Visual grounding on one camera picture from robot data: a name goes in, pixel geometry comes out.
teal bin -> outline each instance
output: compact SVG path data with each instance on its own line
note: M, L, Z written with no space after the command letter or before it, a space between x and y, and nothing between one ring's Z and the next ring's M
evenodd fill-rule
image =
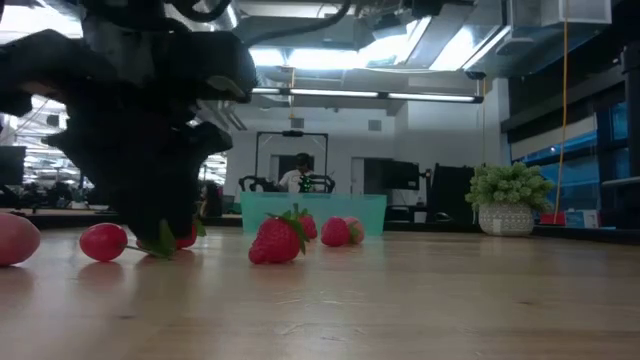
M387 197L384 195L243 192L240 202L242 228L249 234L258 232L267 213L293 211L293 204L297 203L300 210L307 209L313 215L318 232L332 216L353 216L360 219L367 235L380 236L387 207Z

metal frame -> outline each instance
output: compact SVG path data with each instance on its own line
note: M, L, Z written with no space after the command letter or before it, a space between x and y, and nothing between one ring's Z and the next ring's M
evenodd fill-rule
M256 160L255 160L255 166L254 166L254 171L253 171L253 175L254 176L258 176L258 162L259 162L259 157L258 157L258 150L260 149L260 137L262 135L282 135L284 137L293 137L293 136L287 136L288 133L291 133L290 131L258 131L256 133ZM323 175L327 175L327 163L329 162L329 134L327 133L305 133L305 132L296 132L298 134L301 134L300 136L296 136L296 137L304 137L304 136L322 136L324 137L324 174Z

computer monitor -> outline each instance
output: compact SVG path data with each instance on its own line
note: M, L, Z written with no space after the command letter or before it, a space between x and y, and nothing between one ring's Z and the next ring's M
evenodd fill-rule
M0 146L0 185L22 185L26 155L24 146Z
M416 163L384 160L382 176L386 189L420 190L420 168Z

wooden table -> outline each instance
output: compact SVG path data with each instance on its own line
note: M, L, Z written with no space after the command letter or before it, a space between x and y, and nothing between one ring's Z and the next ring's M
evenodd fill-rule
M252 266L240 229L94 263L46 231L0 269L0 359L636 360L640 248L387 233Z

